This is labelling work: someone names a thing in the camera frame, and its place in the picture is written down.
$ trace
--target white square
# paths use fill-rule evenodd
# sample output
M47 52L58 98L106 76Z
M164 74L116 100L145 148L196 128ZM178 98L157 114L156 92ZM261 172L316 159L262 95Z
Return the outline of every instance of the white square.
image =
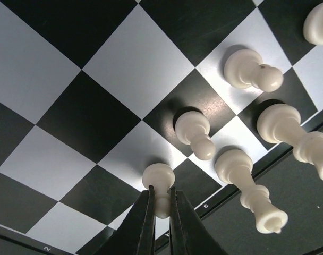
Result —
M143 119L193 69L137 5L83 70Z
M75 253L105 227L105 224L58 202L26 235Z
M253 0L256 6L259 6L264 0Z
M170 217L166 219L159 219L156 217L156 239L161 237L170 230Z
M0 2L0 102L37 123L80 72Z
M257 51L265 64L283 73L291 64L258 9L241 22L196 68L235 114L239 114L263 91L255 87L233 88L225 81L223 68L227 58L238 49Z
M253 135L238 116L234 117L221 130L219 130L212 137L212 141L216 145L218 153L221 149L226 147L231 147L232 149L239 148L247 153L254 163L267 153L267 149L260 143L260 141ZM222 182L218 178L215 171L217 158L214 157L211 160L203 161L199 160L194 154L192 154L189 159L220 185L226 186L226 183Z
M142 191L142 174L150 164L165 163L175 169L184 160L178 149L141 121L98 165Z
M1 165L0 173L57 201L95 163L35 126Z
M123 221L125 220L126 216L128 215L129 211L131 210L133 205L131 205L130 207L128 207L128 209L126 209L122 214L120 214L118 217L116 217L116 219L114 221L112 221L108 226L113 228L114 230L117 230L120 225L123 223Z
M323 110L323 46L308 52L294 65L294 70L317 110Z

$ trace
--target chessboard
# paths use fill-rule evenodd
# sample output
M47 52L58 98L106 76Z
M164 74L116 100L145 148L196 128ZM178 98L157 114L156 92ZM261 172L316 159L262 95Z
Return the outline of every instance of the chessboard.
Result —
M288 147L259 136L260 111L280 101L303 124L323 113L323 46L302 32L322 2L0 0L0 235L47 254L92 254L153 163L168 164L206 215L230 186L217 157L199 160L179 142L177 116L201 111L218 154L240 148L262 168L276 160ZM227 58L246 48L284 73L280 89L225 81ZM157 249L168 228L156 219Z

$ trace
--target white pawn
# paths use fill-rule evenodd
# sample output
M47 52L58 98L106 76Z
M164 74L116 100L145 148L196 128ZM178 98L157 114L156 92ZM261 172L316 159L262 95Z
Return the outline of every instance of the white pawn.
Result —
M214 156L216 147L208 135L210 123L203 114L184 113L176 121L175 132L182 143L190 145L197 158L209 160Z
M174 184L175 175L172 169L162 163L148 166L142 175L142 184L146 189L152 185L155 189L155 215L165 219L170 214L170 195L167 193Z
M271 204L266 187L255 184L252 167L251 158L242 150L223 153L215 165L221 181L234 184L242 191L240 202L254 213L258 232L279 234L288 222L288 214Z
M254 86L265 92L277 90L284 80L280 69L263 64L261 55L250 49L238 50L229 57L224 77L234 88Z
M303 34L311 44L323 45L323 3L316 6L307 16Z
M294 157L315 165L323 180L323 133L307 133L300 125L299 111L286 104L265 109L257 120L257 131L270 143L285 142L294 147Z

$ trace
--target white chess piece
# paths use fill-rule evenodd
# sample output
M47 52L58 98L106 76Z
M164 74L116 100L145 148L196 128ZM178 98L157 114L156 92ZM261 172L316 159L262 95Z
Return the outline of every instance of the white chess piece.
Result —
M323 45L323 3L316 6L307 16L303 34L311 44Z
M170 195L167 193L175 181L172 169L162 163L148 166L142 175L142 184L146 189L152 185L155 189L155 215L165 219L170 212Z
M238 50L229 57L224 77L235 88L254 86L265 92L277 90L284 80L280 69L263 64L261 55L250 49Z
M265 109L257 120L257 130L270 143L286 142L292 147L294 157L315 165L323 180L323 133L307 133L301 126L299 111L286 104L276 104Z
M209 160L214 156L216 147L208 135L210 123L203 114L184 113L176 121L175 132L182 143L190 145L197 158Z
M215 165L221 181L234 184L242 191L240 202L254 213L256 229L262 234L279 234L288 222L288 214L271 204L265 186L255 184L252 167L251 158L242 150L223 153Z

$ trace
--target grey surface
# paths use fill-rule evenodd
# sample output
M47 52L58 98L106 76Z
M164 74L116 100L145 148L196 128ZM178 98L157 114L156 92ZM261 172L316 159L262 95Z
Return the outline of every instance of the grey surface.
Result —
M275 206L289 215L280 235L257 232L253 214L240 195L203 221L230 255L303 255L323 246L323 181L315 168L290 154L256 181L270 190ZM169 247L159 253L170 254Z
M42 255L43 253L36 252L0 239L0 255Z

